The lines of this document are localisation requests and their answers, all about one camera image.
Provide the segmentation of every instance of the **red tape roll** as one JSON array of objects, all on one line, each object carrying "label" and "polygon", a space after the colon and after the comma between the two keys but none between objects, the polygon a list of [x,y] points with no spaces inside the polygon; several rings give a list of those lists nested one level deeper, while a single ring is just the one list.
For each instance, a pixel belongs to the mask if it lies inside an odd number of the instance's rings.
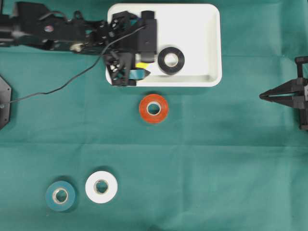
[{"label": "red tape roll", "polygon": [[[156,104],[159,107],[159,112],[155,115],[149,112],[149,106],[151,104]],[[169,106],[167,100],[157,94],[151,94],[144,97],[139,104],[141,118],[150,124],[161,123],[167,117],[168,112]]]}]

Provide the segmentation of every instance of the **black mount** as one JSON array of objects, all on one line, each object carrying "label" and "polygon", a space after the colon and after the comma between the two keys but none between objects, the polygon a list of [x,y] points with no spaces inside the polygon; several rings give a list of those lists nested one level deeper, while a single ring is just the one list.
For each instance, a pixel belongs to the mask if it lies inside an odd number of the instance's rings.
[{"label": "black mount", "polygon": [[[0,76],[0,104],[11,100],[12,88]],[[10,121],[10,105],[0,108],[0,130]]]},{"label": "black mount", "polygon": [[299,109],[300,129],[308,130],[308,79],[303,75],[303,64],[308,63],[308,56],[295,58],[295,63],[297,78],[260,94],[260,99]]}]

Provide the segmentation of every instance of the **yellow object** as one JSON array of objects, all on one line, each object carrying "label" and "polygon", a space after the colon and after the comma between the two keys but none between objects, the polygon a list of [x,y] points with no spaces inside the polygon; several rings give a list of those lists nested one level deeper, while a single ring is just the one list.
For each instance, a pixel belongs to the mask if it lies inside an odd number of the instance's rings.
[{"label": "yellow object", "polygon": [[143,69],[146,69],[148,67],[149,64],[146,64],[146,63],[137,63],[136,64],[136,67],[137,68],[143,68]]}]

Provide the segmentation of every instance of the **white tray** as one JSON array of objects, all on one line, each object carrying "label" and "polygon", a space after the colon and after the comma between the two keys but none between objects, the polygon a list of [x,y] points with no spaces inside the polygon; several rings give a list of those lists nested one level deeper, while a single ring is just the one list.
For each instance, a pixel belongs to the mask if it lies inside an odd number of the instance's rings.
[{"label": "white tray", "polygon": [[[220,15],[211,4],[135,4],[118,3],[112,14],[129,11],[141,17],[141,11],[155,11],[157,54],[163,48],[176,47],[185,56],[184,67],[175,75],[163,73],[157,64],[146,68],[151,74],[137,81],[138,87],[213,87],[221,81]],[[111,83],[108,71],[106,78]]]}]

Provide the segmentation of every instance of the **black cable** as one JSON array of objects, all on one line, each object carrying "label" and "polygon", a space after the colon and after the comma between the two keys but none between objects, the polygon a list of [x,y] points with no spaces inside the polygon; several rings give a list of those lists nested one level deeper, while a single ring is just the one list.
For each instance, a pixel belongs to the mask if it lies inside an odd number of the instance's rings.
[{"label": "black cable", "polygon": [[4,108],[5,105],[8,105],[8,104],[11,104],[11,103],[15,103],[15,102],[18,102],[18,101],[21,101],[21,100],[25,100],[25,99],[28,99],[28,98],[31,98],[33,96],[37,96],[37,95],[48,95],[48,94],[52,94],[56,91],[59,91],[59,90],[62,90],[63,88],[65,88],[68,84],[70,84],[72,81],[74,81],[77,77],[83,75],[84,73],[90,71],[93,67],[96,66],[96,64],[99,62],[100,58],[104,55],[104,53],[106,52],[106,50],[114,43],[128,37],[128,36],[131,36],[133,34],[135,34],[136,32],[138,32],[139,30],[145,28],[145,26],[141,26],[139,27],[138,29],[134,30],[133,32],[127,34],[127,35],[124,35],[112,42],[110,42],[107,46],[105,46],[105,48],[102,50],[101,54],[99,55],[99,57],[96,59],[96,61],[94,62],[94,64],[90,67],[88,67],[87,69],[83,70],[82,72],[80,72],[79,74],[73,76],[72,78],[70,78],[64,85],[62,85],[61,87],[57,88],[57,89],[54,89],[54,90],[51,90],[51,91],[48,91],[48,92],[37,92],[37,93],[33,93],[33,94],[30,94],[30,95],[27,95],[25,97],[22,97],[22,98],[19,98],[19,99],[16,99],[16,100],[12,100],[12,101],[9,101],[7,103],[2,103],[0,104],[0,109],[1,108]]},{"label": "black cable", "polygon": [[61,12],[61,11],[49,11],[48,13],[44,14],[43,16],[41,16],[41,17],[39,18],[39,20],[41,21],[41,20],[43,20],[43,19],[49,17],[50,15],[56,14],[56,13],[62,15],[63,18],[64,18],[64,20],[66,20],[66,21],[68,22],[67,16],[65,15],[65,13],[63,13],[63,12]]}]

